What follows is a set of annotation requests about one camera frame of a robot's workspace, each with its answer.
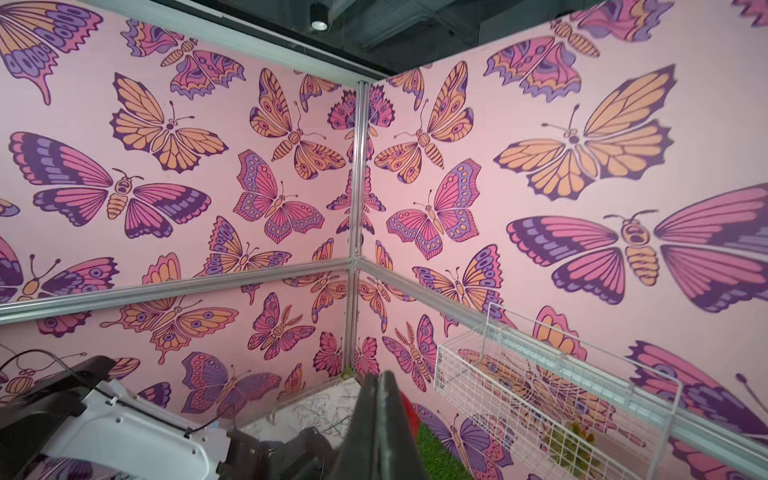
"butterfly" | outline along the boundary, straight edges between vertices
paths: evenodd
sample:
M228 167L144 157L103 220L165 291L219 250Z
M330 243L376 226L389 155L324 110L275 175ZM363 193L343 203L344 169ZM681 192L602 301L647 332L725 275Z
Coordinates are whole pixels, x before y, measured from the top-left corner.
M256 330L248 340L248 350L253 350L261 346L265 360L271 360L280 353L280 349L287 352L292 349L301 339L308 338L315 332L315 327L308 325L292 325L301 321L303 315L289 319L291 305L283 310L278 323L277 317L280 315L280 301L274 292L266 296L264 300L264 311L253 322L253 329Z
M293 73L297 75L303 75L304 72L294 70ZM306 74L301 81L301 87L299 87L299 102L304 112L310 111L310 106L307 103L310 97L319 97L323 94L323 91L334 91L341 84L333 83L331 80L325 78L316 77L315 75Z
M333 238L329 238L320 245L312 255L313 262L330 260L333 257ZM286 278L283 282L290 286L309 286L311 293L319 292L312 304L312 322L317 323L320 310L333 305L334 300L341 300L346 296L346 280L338 280L339 275L333 272L310 273L309 275Z
M376 361L376 339L367 336L362 342L362 348L355 348L355 371L365 376L379 374L379 362Z
M255 253L258 247L250 249L250 243L245 250L240 242L235 227L226 218L216 217L214 231L210 235L208 243L213 253L203 265L203 270L195 276L220 275L222 273L251 272L261 268L284 265L291 257L288 252L270 251ZM253 305L253 296L261 283L242 285L240 290L250 294L250 305Z
M743 7L742 17L755 17L753 27L765 27L768 25L768 4L765 0L733 0L731 5Z
M475 478L503 480L504 477L499 468L512 465L509 448L499 444L475 419L467 418L457 430L455 424L458 413L453 418L453 424L448 427L425 406L414 404L413 408L445 449L461 460ZM501 434L505 435L505 440L514 441L514 433L509 428L501 430Z
M264 68L259 76L259 106L261 108L253 107L250 111L250 126L255 132L267 138L288 135L287 140L283 140L275 149L272 161L285 157L296 145L293 166L304 180L317 177L318 170L336 170L346 165L342 156L332 149L301 139L306 135L299 126L301 112L299 112L299 124L296 124L296 131L293 131L288 102L277 77L269 68Z
M429 62L426 65L422 65L422 67L432 68L432 63ZM406 94L415 95L416 99L413 101L413 111L419 110L419 105L422 104L422 98L424 98L424 75L422 75L421 68L404 71L401 74L388 78L387 83L395 88L402 87L402 91Z
M672 2L645 0L610 0L571 15L577 28L595 38L612 34L622 41L646 41L650 30L659 25L659 17ZM563 18L550 22L554 36L546 35L524 40L497 51L488 57L483 76L498 72L503 85L520 81L523 94L546 95L547 102L581 90L581 78L572 66L576 56L559 38L564 38L576 51L588 57L599 57L600 50L587 37L574 32Z
M392 264L392 258L389 256L389 253L387 253L382 243L378 240L376 241L376 261L379 262L380 266L393 271L394 266ZM371 310L379 315L379 318L382 320L382 333L386 331L387 324L384 302L386 301L389 303L392 301L390 293L403 302L412 302L416 300L408 293L405 293L388 283L377 280L372 276L366 276L366 280L360 280L357 291L362 299L369 303Z
M56 273L42 285L40 281L45 278L61 260L51 265L47 272L38 276L34 267L35 255L29 256L29 271L31 280L24 283L22 265L8 242L0 237L0 303L10 301L22 285L22 294L16 301L32 300L37 293L38 298L49 296L73 295L77 293L108 290L114 286L112 277L120 271L112 257L94 258ZM70 313L68 315L50 316L38 319L38 330L43 335L53 335L57 338L66 333L74 332L80 325L85 325L85 320L91 316L91 312Z
M169 253L157 259L147 274L141 277L143 285L157 285L180 280L181 265L175 253ZM148 302L131 303L120 308L121 317L114 322L102 322L101 327L122 325L136 333L151 332L150 342L159 351L158 365L165 363L165 355L173 350L181 350L190 344L193 338L215 333L232 323L239 315L237 310L222 306L212 306L188 310L203 300L192 305L182 306L184 296L172 296Z
M768 253L768 184L734 190L708 198L670 215L654 229L666 243L661 256L683 294L704 311L717 313L740 301L768 300L768 263L701 248L709 245L751 253ZM624 298L624 258L619 247L608 247L621 239L635 276L646 286L657 282L659 260L649 245L649 230L637 220L621 218L621 233L598 223L570 217L529 217L507 226L510 240L534 263L549 266L564 258L585 253L552 273L552 282L567 292L584 290L616 305ZM684 246L677 243L697 245Z
M413 382L422 392L427 391L427 383L432 383L435 378L435 364L437 362L437 344L432 338L435 329L427 315L422 315L419 321L419 331L414 335L413 327L406 322L408 336L400 333L395 328L397 339L382 337L382 343L397 359L397 363L405 373L410 373Z
M645 171L664 163L672 145L669 128L656 120L645 122L664 106L674 79L674 65L639 78L631 78L612 91L589 117L583 138L571 128L576 104L563 139L538 138L509 144L494 162L502 168L528 174L528 186L550 200L578 199L596 180L625 177L639 180Z
M302 368L301 363L296 364L296 368L291 371L290 375L286 379L284 390L277 394L277 401L288 399L304 390L306 382L302 382Z
M227 367L208 353L192 352L181 364L187 370L182 383L192 390L182 413L203 413L218 403L216 414L224 419L234 419L248 402L261 400L282 381L274 373L243 377L250 370L230 378Z
M333 130L348 130L347 140L355 137L355 110L357 105L357 93L351 90L345 90L341 98L341 103L333 105L331 113L328 114L328 123ZM392 102L384 97L384 86L375 85L371 87L370 99L368 101L368 133L373 137L378 137L379 132L373 127L388 127L395 120L395 109L392 108ZM366 150L366 159L373 158L373 142L368 137L368 146ZM355 143L352 142L346 151L349 161L353 161L355 156Z
M326 370L328 377L337 376L341 373L343 353L340 345L343 339L336 343L336 337L331 332L320 334L320 351L315 354L312 366L315 371Z
M166 118L160 104L144 84L117 72L114 89L122 108L112 114L109 124L113 137L123 142L125 150L152 153L163 170L183 173L193 170L200 155L209 157L222 154L229 147L218 135L200 128L178 128L179 120L194 117L176 117L174 103L169 101L171 118Z
M632 354L627 356L629 359L660 370L683 383L680 406L725 429L746 435L763 445L768 445L768 426L765 422L718 381L679 356L651 343L638 340L637 345L631 346L630 350ZM647 369L637 368L635 372L638 377L630 378L635 385L663 399L670 401L674 399L677 394L676 383ZM750 396L762 407L762 402L749 387L746 377L737 373L736 379L744 384ZM723 465L674 437L670 437L669 442L674 447L672 454L690 466L690 474L694 478L699 480L744 478L747 480L746 476L732 467Z
M8 149L30 184L80 185L37 192L33 203L41 210L57 211L76 227L82 227L96 216L107 200L109 190L106 189L114 183L112 178L101 165L80 151L52 138L21 131L11 135ZM113 170L123 177L109 196L107 217L114 220L127 210L125 234L128 238L149 233L163 238L173 233L174 228L155 208L181 225L199 216L210 205L210 197L199 190L176 184L147 184L133 188L133 179L143 180L142 177L129 177L122 170ZM131 190L134 198L129 200Z
M402 242L415 240L416 248L429 260L442 252L442 238L447 233L448 238L455 242L463 242L479 235L475 218L469 208L480 196L477 188L477 177L480 165L472 159L467 159L456 165L445 175L435 192L434 206L429 203L421 205L422 210L400 210L386 221L386 229L394 233Z
M295 200L286 201L286 198L298 195L277 193L275 176L259 155L246 150L238 157L240 174L237 180L245 191L240 195L234 213L249 222L266 217L264 233L275 243L285 240L294 230L306 233L323 226L325 218L315 207Z
M14 215L18 215L18 212L20 212L18 207L7 200L0 198L0 217L13 217Z
M502 287L504 280L496 245L488 245L477 252L469 261L461 280L458 279L458 267L456 267L455 279L448 278L426 266L414 266L412 270L423 286L480 313L488 313L488 308L494 303L491 318L517 328L498 308L503 303L498 289ZM452 275L449 270L446 272L449 276ZM444 320L445 336L448 336L448 327L458 325L458 321L448 318L445 314L441 313L441 315Z
M373 223L368 218L371 209L377 212L386 211L386 207L379 201L379 198L371 190L371 169L366 166L366 180L362 193L362 227L368 230L372 235L376 232L373 229ZM344 210L346 218L336 229L336 233L342 233L349 230L349 209L352 206L352 171L349 171L349 176L346 180L346 192L339 195L333 202L328 204L326 208L328 210Z
M26 78L51 104L45 77L53 74L59 50L69 53L104 21L96 12L59 2L15 2L0 5L0 51L8 73Z
M212 93L214 84L229 88L230 81L234 78L245 81L242 65L232 58L212 51L195 50L196 38L184 40L180 33L132 18L125 23L128 31L122 31L120 35L127 41L131 56L146 57L156 51L166 53L174 48L160 63L161 67L167 67L181 60L176 65L178 74L170 81L170 91L193 100L195 95L204 97Z
M373 164L384 170L399 171L398 180L411 184L419 177L419 172L422 170L421 149L423 148L429 160L443 168L442 154L437 145L431 143L432 139L445 142L461 140L472 130L475 122L475 115L471 108L465 108L459 113L466 101L467 77L467 63L460 61L448 74L440 89L432 115L429 116L426 133L419 125L419 129L412 135L417 141L387 148L376 155Z

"green turf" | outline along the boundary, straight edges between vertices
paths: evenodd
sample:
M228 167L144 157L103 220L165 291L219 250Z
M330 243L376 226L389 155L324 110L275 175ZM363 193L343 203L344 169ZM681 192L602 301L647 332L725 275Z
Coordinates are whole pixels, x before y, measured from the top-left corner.
M432 480L472 480L462 461L448 453L423 423L419 425L416 446L419 447L424 469Z

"wire rack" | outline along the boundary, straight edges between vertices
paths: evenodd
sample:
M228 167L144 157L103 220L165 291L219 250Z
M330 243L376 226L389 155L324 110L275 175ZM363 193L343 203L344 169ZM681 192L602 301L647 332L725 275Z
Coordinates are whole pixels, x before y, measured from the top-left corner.
M435 390L541 478L656 478L682 384L556 326L514 315L619 359L627 371L667 378L677 394L672 402L659 400L490 318L438 347Z

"marble floor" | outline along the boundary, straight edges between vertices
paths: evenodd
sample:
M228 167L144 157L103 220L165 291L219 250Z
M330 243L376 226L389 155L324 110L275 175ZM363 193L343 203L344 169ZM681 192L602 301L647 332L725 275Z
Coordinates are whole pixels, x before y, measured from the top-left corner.
M242 425L240 430L262 441L288 442L303 429L315 427L333 448L338 448L346 435L359 392L359 383L347 379L278 410L274 416Z

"ceiling light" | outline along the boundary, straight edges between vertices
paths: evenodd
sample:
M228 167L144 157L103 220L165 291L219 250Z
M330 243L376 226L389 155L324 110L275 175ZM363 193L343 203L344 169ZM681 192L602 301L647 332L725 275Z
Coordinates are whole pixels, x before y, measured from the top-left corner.
M328 7L322 3L310 5L310 25L317 31L328 30Z

